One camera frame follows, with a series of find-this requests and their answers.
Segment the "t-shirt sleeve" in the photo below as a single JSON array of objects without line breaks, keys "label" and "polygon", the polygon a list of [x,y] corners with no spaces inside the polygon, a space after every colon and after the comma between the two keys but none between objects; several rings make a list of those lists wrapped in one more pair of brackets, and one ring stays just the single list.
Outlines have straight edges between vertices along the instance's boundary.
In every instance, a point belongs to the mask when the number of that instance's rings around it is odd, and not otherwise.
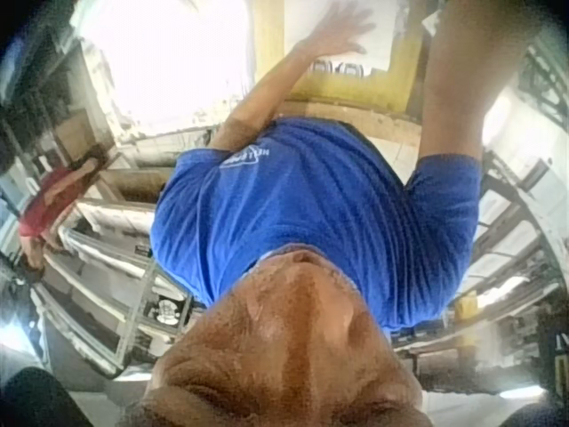
[{"label": "t-shirt sleeve", "polygon": [[[196,227],[196,205],[200,190],[213,169],[231,156],[228,151],[194,149],[183,154],[176,164],[156,205],[150,231],[152,252],[160,266],[180,279],[180,266],[191,262],[192,236]],[[182,278],[183,285],[192,287],[191,278]]]},{"label": "t-shirt sleeve", "polygon": [[406,186],[421,249],[405,296],[410,323],[436,318],[469,267],[478,223],[481,165],[473,157],[425,157]]}]

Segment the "red shirt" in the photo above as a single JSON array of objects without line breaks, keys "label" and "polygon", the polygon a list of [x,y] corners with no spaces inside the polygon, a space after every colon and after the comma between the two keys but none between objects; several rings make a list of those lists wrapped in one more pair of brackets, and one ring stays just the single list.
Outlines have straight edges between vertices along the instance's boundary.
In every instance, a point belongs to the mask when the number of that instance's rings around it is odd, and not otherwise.
[{"label": "red shirt", "polygon": [[83,192],[82,181],[76,181],[58,194],[53,203],[45,205],[45,193],[72,171],[65,167],[55,169],[42,180],[42,186],[20,218],[20,235],[24,238],[37,238],[48,230],[65,209]]}]

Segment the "person in red shirt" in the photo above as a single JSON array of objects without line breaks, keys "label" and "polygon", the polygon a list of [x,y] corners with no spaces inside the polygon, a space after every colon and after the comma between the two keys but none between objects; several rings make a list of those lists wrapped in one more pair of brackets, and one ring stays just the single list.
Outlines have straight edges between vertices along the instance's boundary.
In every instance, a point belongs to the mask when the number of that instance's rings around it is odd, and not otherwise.
[{"label": "person in red shirt", "polygon": [[20,217],[20,242],[28,265],[33,270],[44,267],[44,245],[56,250],[62,246],[51,227],[58,217],[87,190],[92,177],[102,165],[99,156],[88,156],[84,162],[71,167],[59,167],[47,175],[39,193]]}]

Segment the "t-shirt logo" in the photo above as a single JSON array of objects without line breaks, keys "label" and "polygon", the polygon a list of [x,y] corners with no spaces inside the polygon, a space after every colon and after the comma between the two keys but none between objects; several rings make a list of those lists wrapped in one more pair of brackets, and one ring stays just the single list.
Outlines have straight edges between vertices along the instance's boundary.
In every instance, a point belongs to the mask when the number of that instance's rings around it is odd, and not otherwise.
[{"label": "t-shirt logo", "polygon": [[269,149],[261,149],[256,145],[250,145],[228,158],[221,164],[220,168],[256,165],[259,163],[261,157],[268,156],[269,154]]}]

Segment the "blue t-shirt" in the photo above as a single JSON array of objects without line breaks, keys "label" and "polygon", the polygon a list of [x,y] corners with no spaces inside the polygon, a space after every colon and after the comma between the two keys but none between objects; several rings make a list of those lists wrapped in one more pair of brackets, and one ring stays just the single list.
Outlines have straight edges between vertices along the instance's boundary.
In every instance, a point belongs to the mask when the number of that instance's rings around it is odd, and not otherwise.
[{"label": "blue t-shirt", "polygon": [[315,246],[387,330],[438,316],[469,266],[481,168],[472,157],[423,158],[404,186],[347,126],[277,120],[238,153],[182,155],[151,231],[163,268],[206,305],[264,254]]}]

